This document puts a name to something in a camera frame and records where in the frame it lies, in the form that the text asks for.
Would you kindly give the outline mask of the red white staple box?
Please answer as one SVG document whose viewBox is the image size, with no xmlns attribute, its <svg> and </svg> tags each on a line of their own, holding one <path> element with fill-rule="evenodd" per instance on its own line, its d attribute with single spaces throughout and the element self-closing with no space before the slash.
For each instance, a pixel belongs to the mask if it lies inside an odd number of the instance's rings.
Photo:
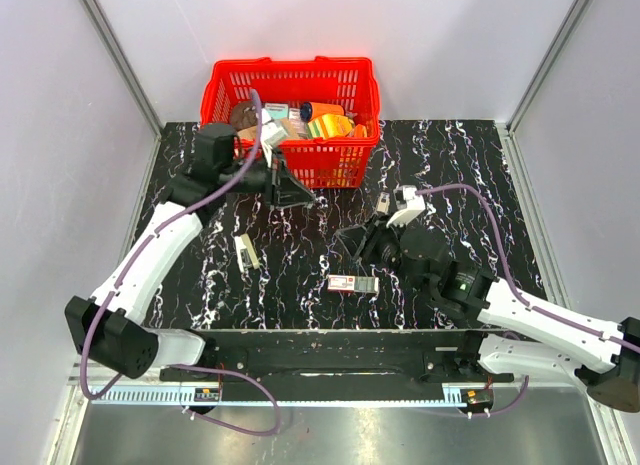
<svg viewBox="0 0 640 465">
<path fill-rule="evenodd" d="M 354 276 L 349 275 L 329 275 L 327 289 L 338 292 L 354 292 L 355 291 Z"/>
</svg>

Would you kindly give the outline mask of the grey staple strip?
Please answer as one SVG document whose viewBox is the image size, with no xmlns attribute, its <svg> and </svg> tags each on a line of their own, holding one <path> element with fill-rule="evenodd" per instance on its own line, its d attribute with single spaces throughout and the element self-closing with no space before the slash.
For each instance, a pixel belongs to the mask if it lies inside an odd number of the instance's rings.
<svg viewBox="0 0 640 465">
<path fill-rule="evenodd" d="M 377 294 L 379 279 L 373 276 L 357 276 L 354 278 L 353 291 L 356 293 Z"/>
</svg>

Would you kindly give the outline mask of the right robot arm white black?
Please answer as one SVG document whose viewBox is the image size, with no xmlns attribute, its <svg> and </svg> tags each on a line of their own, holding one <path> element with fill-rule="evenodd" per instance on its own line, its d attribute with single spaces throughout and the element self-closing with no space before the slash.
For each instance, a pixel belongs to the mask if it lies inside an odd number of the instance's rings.
<svg viewBox="0 0 640 465">
<path fill-rule="evenodd" d="M 487 324 L 527 337 L 516 343 L 486 333 L 454 360 L 468 381 L 490 374 L 538 375 L 584 391 L 614 410 L 639 410 L 639 320 L 583 315 L 511 287 L 472 262 L 452 257 L 444 240 L 373 217 L 336 233 L 350 258 L 394 272 L 427 294 L 453 320 Z"/>
</svg>

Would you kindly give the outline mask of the beige staple remover tool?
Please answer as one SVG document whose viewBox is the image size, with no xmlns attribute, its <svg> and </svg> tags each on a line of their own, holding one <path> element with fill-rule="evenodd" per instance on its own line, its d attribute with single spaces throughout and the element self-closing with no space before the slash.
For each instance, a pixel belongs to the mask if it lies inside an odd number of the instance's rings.
<svg viewBox="0 0 640 465">
<path fill-rule="evenodd" d="M 387 215 L 391 206 L 390 194 L 381 192 L 376 202 L 376 213 L 379 215 Z"/>
</svg>

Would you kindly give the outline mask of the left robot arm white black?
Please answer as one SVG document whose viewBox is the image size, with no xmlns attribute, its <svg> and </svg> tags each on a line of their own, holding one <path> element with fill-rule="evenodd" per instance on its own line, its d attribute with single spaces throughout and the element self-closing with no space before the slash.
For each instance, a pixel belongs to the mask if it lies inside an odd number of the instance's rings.
<svg viewBox="0 0 640 465">
<path fill-rule="evenodd" d="M 278 148 L 287 137 L 282 122 L 269 122 L 258 143 L 240 153 L 240 137 L 229 124 L 208 124 L 196 133 L 190 160 L 165 185 L 152 218 L 123 261 L 90 297 L 74 296 L 65 307 L 83 361 L 130 379 L 153 366 L 175 363 L 195 380 L 214 374 L 217 358 L 200 336 L 184 330 L 153 332 L 142 323 L 161 282 L 228 193 L 257 194 L 280 209 L 314 202 Z"/>
</svg>

